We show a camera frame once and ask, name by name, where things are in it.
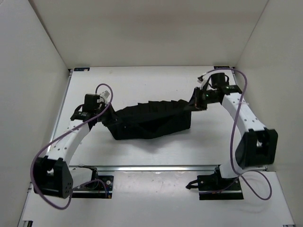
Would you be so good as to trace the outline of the black pleated skirt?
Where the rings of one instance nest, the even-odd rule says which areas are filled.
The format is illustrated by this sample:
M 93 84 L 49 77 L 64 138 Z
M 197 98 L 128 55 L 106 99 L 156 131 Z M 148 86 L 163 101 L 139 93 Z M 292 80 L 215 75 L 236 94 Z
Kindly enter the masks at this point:
M 185 100 L 149 101 L 115 111 L 118 123 L 108 126 L 116 140 L 154 139 L 191 126 L 191 111 Z

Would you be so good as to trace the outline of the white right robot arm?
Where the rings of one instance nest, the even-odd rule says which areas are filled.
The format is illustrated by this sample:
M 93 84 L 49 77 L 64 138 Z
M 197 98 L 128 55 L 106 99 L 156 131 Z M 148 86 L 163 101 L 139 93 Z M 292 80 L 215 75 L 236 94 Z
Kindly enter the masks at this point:
M 268 129 L 256 117 L 239 86 L 231 85 L 223 72 L 202 75 L 198 80 L 201 86 L 194 89 L 189 109 L 203 111 L 209 104 L 220 103 L 234 120 L 232 131 L 239 130 L 241 135 L 237 148 L 233 147 L 233 142 L 230 143 L 230 160 L 218 167 L 219 173 L 212 177 L 213 186 L 224 189 L 230 178 L 273 164 L 278 133 Z

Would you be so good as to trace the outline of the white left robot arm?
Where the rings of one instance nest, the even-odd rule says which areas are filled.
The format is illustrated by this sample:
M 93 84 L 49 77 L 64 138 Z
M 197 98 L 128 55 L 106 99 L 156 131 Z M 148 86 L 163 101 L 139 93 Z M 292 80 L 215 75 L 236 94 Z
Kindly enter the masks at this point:
M 82 140 L 110 110 L 112 94 L 86 94 L 84 104 L 78 106 L 70 120 L 66 132 L 54 139 L 50 150 L 41 156 L 37 154 L 31 164 L 31 181 L 34 190 L 42 198 L 53 196 L 66 199 L 75 188 L 94 188 L 99 183 L 97 169 L 79 166 L 70 169 L 71 159 Z

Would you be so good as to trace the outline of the dark right corner label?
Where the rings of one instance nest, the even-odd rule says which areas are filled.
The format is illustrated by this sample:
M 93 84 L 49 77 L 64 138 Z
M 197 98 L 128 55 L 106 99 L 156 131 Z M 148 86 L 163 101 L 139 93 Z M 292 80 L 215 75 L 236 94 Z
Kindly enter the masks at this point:
M 226 68 L 230 68 L 229 66 L 214 66 L 214 69 L 226 69 Z

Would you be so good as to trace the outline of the dark corner label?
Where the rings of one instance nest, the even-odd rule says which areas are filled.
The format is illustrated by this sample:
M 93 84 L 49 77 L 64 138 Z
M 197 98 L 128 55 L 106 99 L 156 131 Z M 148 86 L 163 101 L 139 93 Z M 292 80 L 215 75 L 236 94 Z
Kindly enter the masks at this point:
M 226 69 L 226 68 L 230 68 L 229 66 L 214 66 L 214 69 Z
M 79 72 L 90 71 L 90 67 L 76 67 L 73 69 L 73 71 L 79 71 Z

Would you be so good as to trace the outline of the dark left corner label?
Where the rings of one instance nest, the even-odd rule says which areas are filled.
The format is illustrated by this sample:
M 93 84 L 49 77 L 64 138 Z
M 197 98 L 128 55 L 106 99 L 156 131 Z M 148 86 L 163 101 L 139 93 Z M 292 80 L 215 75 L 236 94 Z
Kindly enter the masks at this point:
M 79 71 L 79 72 L 90 71 L 90 67 L 76 67 L 73 69 L 73 71 Z

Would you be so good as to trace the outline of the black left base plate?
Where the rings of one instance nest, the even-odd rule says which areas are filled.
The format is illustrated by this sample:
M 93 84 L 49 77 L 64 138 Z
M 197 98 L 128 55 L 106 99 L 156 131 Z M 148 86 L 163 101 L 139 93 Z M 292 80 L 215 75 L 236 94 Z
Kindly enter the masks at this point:
M 80 165 L 71 169 L 72 198 L 111 199 L 114 176 L 102 174 L 96 167 Z

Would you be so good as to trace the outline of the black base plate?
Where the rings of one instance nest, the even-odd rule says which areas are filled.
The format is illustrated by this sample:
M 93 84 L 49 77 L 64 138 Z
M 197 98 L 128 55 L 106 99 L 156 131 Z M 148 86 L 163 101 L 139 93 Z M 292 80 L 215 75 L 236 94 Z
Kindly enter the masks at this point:
M 102 174 L 96 167 L 80 165 L 71 169 L 72 198 L 111 199 L 114 176 Z
M 215 174 L 198 175 L 189 182 L 187 189 L 198 189 L 200 201 L 243 200 L 243 192 L 238 178 L 223 179 Z

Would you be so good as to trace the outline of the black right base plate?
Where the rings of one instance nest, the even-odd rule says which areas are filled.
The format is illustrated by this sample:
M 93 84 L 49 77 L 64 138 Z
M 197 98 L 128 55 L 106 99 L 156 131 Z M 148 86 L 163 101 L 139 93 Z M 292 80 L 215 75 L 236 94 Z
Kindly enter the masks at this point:
M 200 201 L 243 200 L 243 192 L 238 178 L 223 179 L 215 174 L 198 175 L 189 182 L 187 189 L 198 189 Z

